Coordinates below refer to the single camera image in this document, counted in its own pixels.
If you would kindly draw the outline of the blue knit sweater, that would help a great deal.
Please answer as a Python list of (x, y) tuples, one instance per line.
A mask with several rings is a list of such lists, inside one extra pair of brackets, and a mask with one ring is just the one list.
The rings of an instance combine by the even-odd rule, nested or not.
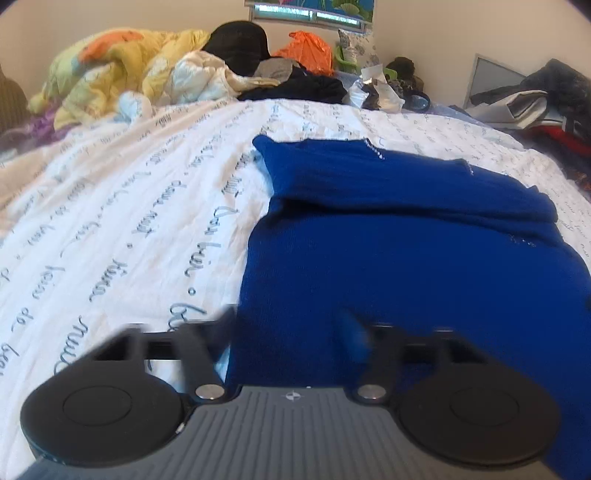
[(557, 401), (547, 461), (590, 475), (590, 273), (534, 187), (369, 141), (253, 146), (270, 174), (249, 237), (228, 380), (342, 386), (361, 378), (365, 328), (459, 333)]

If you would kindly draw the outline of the clothes pile on right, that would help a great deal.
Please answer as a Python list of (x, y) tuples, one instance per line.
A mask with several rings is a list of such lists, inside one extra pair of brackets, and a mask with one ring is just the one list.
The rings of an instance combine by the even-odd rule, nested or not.
[(590, 79), (557, 60), (518, 84), (470, 97), (467, 113), (553, 158), (590, 192)]

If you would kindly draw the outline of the white script-print bedsheet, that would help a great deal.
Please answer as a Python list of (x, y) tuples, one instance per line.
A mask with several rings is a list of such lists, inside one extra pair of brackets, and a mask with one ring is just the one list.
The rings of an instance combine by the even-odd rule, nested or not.
[(1, 475), (34, 460), (21, 406), (132, 323), (162, 331), (238, 297), (270, 186), (252, 140), (367, 139), (536, 186), (563, 238), (590, 255), (590, 203), (549, 157), (439, 115), (294, 100), (152, 108), (138, 98), (64, 140), (1, 161)]

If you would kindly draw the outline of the brown headboard cushion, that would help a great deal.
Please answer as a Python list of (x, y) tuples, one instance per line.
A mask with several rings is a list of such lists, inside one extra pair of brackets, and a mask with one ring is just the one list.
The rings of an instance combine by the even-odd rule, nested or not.
[(27, 120), (27, 98), (19, 84), (0, 69), (0, 133), (18, 127)]

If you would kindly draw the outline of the crumpled white plastic bag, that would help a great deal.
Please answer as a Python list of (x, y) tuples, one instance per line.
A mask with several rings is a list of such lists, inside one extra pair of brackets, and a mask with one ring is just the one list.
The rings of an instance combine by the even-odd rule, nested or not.
[(349, 87), (346, 103), (358, 109), (401, 113), (405, 99), (398, 73), (382, 65), (363, 68)]

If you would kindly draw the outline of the yellow floral quilt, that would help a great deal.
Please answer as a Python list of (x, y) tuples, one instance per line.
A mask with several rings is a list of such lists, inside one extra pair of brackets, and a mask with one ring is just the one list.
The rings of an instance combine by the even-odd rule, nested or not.
[(92, 35), (53, 59), (28, 110), (42, 115), (55, 107), (53, 126), (59, 130), (114, 112), (126, 91), (153, 103), (175, 104), (238, 97), (259, 87), (280, 85), (273, 78), (235, 72), (202, 49), (208, 39), (204, 30), (174, 33), (120, 28)]

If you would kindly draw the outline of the grey framed board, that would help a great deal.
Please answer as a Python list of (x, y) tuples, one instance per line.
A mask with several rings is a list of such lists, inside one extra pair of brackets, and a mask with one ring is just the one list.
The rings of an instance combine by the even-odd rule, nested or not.
[(464, 106), (470, 107), (472, 105), (471, 97), (473, 95), (500, 87), (517, 85), (524, 78), (524, 74), (511, 67), (476, 54)]

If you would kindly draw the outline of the dark plush toy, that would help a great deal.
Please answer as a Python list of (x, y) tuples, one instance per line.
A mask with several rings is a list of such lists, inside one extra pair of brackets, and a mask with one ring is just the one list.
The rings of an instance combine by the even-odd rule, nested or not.
[(404, 92), (424, 91), (424, 81), (416, 75), (415, 64), (411, 59), (399, 56), (387, 68), (397, 73), (396, 81)]

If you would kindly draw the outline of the black garment pile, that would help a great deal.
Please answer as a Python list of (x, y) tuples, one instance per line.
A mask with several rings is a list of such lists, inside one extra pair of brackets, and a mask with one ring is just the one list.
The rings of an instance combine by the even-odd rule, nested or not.
[(257, 87), (238, 96), (239, 101), (267, 99), (305, 100), (327, 104), (342, 104), (346, 89), (338, 78), (315, 75), (295, 67), (288, 78), (276, 87)]

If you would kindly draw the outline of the black cap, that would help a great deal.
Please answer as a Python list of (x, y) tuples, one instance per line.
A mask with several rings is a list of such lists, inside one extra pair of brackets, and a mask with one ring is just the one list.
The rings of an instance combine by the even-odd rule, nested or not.
[(270, 59), (266, 31), (250, 21), (232, 21), (218, 26), (202, 49), (221, 60), (240, 76), (250, 77), (260, 62)]

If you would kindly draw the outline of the blue floral pillow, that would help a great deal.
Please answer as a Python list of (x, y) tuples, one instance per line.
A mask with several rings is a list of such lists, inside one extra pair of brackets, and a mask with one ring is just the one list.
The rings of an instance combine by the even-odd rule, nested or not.
[(339, 42), (337, 62), (339, 70), (346, 73), (360, 73), (363, 68), (382, 63), (379, 58), (373, 30), (359, 33), (338, 30)]

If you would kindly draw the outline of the orange plastic bag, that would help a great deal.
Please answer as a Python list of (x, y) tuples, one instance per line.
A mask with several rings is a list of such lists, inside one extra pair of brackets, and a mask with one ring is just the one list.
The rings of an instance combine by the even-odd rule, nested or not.
[(294, 31), (288, 34), (290, 42), (273, 53), (297, 61), (305, 69), (315, 75), (332, 76), (332, 47), (325, 40), (307, 31)]

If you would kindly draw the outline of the lotus flower wall painting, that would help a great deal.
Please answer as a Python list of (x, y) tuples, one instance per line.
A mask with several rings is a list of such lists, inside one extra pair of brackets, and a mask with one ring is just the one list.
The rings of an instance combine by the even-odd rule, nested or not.
[(245, 1), (252, 20), (311, 24), (363, 31), (374, 22), (375, 1), (263, 0)]

